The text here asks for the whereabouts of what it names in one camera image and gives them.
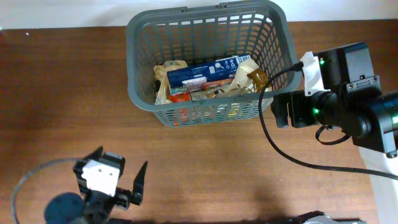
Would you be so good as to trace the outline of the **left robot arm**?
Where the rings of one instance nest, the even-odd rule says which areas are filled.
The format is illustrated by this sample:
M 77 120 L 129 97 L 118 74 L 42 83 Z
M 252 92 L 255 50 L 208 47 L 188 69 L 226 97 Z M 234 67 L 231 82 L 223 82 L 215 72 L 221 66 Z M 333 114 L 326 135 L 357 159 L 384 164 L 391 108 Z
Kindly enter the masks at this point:
M 73 172 L 80 193 L 67 192 L 53 198 L 46 206 L 46 223 L 107 223 L 113 208 L 127 210 L 140 206 L 148 162 L 137 173 L 132 190 L 118 187 L 126 160 L 123 156 L 104 152 L 100 146 L 78 160 Z

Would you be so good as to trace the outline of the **grey plastic basket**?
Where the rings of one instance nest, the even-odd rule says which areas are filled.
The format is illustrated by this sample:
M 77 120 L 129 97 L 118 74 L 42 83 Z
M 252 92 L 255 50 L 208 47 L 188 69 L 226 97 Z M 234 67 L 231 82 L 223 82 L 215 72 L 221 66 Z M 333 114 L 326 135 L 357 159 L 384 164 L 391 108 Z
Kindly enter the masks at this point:
M 271 1 L 144 11 L 127 24 L 126 46 L 131 101 L 169 127 L 254 118 L 275 95 L 295 91 L 302 79 L 289 71 L 297 62 L 293 39 L 283 10 Z M 249 55 L 272 77 L 271 91 L 156 104 L 156 65 L 169 60 L 196 65 L 234 55 Z

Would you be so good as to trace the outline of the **brown-top cookie bag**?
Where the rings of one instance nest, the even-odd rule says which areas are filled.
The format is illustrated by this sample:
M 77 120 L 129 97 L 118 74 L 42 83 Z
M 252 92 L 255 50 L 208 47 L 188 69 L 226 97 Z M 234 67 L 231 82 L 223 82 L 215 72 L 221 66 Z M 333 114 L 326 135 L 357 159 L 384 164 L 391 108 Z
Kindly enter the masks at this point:
M 264 88 L 268 80 L 262 68 L 253 59 L 247 59 L 239 64 L 229 85 L 208 90 L 205 96 L 207 99 L 213 99 L 257 93 Z

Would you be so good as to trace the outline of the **orange spaghetti packet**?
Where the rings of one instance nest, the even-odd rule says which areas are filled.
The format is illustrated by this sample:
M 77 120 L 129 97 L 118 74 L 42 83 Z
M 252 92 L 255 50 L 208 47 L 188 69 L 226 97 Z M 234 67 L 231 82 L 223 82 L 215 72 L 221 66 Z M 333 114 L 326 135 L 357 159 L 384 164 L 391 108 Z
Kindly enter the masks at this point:
M 203 90 L 193 91 L 190 93 L 179 93 L 176 95 L 170 95 L 167 97 L 173 103 L 179 103 L 184 101 L 199 101 L 213 99 L 219 93 L 218 90 Z

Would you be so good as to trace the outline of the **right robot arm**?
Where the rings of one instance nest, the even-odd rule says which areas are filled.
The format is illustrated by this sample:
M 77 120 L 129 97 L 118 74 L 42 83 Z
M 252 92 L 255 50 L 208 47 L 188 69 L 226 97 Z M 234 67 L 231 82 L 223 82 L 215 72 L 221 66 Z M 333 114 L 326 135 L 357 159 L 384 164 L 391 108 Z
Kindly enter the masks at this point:
M 303 91 L 276 95 L 271 104 L 277 126 L 319 124 L 340 128 L 339 144 L 352 139 L 371 175 L 380 223 L 397 223 L 397 93 L 384 94 L 368 46 L 344 45 L 302 58 Z

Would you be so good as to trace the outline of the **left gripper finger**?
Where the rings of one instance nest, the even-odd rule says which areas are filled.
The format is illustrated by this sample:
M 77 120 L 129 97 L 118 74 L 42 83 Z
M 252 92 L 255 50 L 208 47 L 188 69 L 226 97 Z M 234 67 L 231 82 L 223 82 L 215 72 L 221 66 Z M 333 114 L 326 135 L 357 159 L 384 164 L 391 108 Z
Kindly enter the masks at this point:
M 103 153 L 103 146 L 100 146 L 99 148 L 94 150 L 91 154 L 85 156 L 83 158 L 83 160 L 85 160 L 85 161 L 89 161 L 89 160 L 98 161 L 101 158 L 102 153 Z
M 133 182 L 131 203 L 133 203 L 134 205 L 140 205 L 143 201 L 144 182 L 145 182 L 147 165 L 148 161 L 145 161 L 145 163 L 143 163 L 142 167 L 140 168 Z

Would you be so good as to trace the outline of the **Kleenex tissue multipack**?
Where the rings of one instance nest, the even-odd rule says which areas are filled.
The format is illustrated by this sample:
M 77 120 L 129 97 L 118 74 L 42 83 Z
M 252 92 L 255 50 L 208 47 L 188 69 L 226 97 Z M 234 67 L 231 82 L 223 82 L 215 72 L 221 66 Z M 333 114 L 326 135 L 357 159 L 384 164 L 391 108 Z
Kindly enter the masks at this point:
M 250 55 L 237 55 L 167 72 L 170 95 L 206 90 L 231 83 L 239 64 Z

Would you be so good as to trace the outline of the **beige snack bag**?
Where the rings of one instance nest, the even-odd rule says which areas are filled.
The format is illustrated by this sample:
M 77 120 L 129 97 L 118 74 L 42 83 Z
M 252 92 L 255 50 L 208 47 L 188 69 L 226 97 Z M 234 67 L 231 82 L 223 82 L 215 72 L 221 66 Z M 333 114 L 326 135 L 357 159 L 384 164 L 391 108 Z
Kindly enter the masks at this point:
M 172 101 L 168 99 L 168 96 L 170 95 L 170 86 L 167 72 L 186 67 L 188 67 L 188 65 L 184 60 L 169 60 L 164 62 L 162 65 L 156 65 L 154 67 L 155 79 L 160 81 L 160 87 L 157 91 L 155 105 L 172 103 Z

